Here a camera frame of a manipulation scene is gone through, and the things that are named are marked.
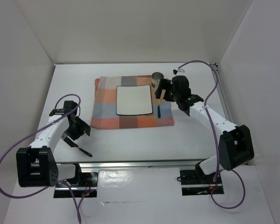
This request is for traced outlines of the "metal cup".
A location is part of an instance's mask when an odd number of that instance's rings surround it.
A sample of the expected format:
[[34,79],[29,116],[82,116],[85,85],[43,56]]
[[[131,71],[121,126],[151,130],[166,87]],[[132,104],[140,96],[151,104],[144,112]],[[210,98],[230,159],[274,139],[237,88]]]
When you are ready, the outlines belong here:
[[160,72],[154,72],[152,75],[151,75],[151,79],[152,79],[152,87],[157,90],[158,89],[158,86],[159,86],[159,83],[160,81],[164,78],[164,75]]

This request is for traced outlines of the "gold knife green handle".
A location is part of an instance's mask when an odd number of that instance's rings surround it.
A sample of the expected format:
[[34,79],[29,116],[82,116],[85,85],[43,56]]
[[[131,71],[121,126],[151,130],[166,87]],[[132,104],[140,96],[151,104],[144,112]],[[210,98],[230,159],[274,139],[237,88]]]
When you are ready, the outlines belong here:
[[161,118],[161,108],[160,108],[160,106],[161,106],[161,99],[158,99],[157,100],[157,116],[158,116],[158,118],[160,119]]

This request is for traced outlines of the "gold fork green handle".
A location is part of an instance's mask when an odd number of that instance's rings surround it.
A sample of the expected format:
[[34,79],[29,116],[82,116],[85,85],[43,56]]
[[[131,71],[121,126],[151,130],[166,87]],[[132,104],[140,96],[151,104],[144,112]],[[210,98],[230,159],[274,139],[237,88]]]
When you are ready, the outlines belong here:
[[86,150],[84,150],[84,149],[82,149],[82,148],[80,148],[80,147],[77,147],[77,149],[78,149],[79,151],[81,151],[82,153],[84,153],[85,155],[87,155],[87,156],[89,156],[89,157],[92,157],[92,154],[89,153],[89,152],[87,152]]

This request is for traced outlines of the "checkered orange blue cloth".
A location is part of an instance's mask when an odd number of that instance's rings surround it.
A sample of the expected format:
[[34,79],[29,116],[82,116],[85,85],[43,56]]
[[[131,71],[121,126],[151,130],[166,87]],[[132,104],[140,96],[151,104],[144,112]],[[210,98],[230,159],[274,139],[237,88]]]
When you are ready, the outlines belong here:
[[171,104],[161,99],[161,118],[157,116],[157,100],[153,99],[153,113],[149,115],[121,116],[116,114],[117,86],[141,86],[152,82],[150,75],[101,76],[95,80],[95,98],[90,126],[95,129],[128,129],[173,126]]

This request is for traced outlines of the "square white plate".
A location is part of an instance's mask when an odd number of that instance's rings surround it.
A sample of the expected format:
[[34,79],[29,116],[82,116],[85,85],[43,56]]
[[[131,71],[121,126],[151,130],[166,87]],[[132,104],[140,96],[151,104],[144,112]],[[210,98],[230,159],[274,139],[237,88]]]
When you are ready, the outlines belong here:
[[153,113],[150,85],[117,86],[116,114],[138,116]]

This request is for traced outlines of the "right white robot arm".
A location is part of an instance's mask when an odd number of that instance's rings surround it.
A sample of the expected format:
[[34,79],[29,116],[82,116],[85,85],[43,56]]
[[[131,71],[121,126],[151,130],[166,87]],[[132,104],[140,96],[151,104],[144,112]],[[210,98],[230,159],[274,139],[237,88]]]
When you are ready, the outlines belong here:
[[238,126],[211,109],[200,96],[192,94],[185,76],[161,79],[155,91],[157,99],[175,102],[178,108],[210,129],[214,135],[216,154],[196,164],[194,177],[199,183],[220,171],[231,171],[255,156],[250,129]]

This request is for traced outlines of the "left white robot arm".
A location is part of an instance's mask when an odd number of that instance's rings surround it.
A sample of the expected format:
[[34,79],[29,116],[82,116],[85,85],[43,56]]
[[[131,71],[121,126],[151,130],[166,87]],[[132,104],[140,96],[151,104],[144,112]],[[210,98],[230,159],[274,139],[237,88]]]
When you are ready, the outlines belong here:
[[53,187],[57,184],[59,170],[53,151],[59,140],[76,148],[89,157],[92,154],[75,143],[84,134],[90,135],[91,128],[77,116],[78,103],[65,101],[63,108],[54,108],[49,114],[48,127],[26,148],[16,153],[18,182],[21,187]]

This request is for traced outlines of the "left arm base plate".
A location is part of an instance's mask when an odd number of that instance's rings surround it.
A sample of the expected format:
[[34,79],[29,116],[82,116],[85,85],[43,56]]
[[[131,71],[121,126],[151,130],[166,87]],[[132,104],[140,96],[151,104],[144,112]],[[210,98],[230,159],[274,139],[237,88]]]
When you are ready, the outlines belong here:
[[[70,186],[75,198],[95,198],[97,197],[98,186],[98,170],[90,170],[88,172],[78,171],[74,177],[66,180]],[[71,198],[71,193],[68,187],[60,183],[56,185],[54,198]]]

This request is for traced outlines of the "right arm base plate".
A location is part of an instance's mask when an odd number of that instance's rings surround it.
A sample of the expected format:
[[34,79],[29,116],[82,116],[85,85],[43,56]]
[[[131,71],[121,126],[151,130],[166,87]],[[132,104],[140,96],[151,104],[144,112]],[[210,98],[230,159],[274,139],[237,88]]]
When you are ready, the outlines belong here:
[[181,184],[183,196],[210,195],[213,189],[214,194],[224,194],[220,176],[213,182],[212,175],[204,175],[196,170],[180,170],[176,180]]

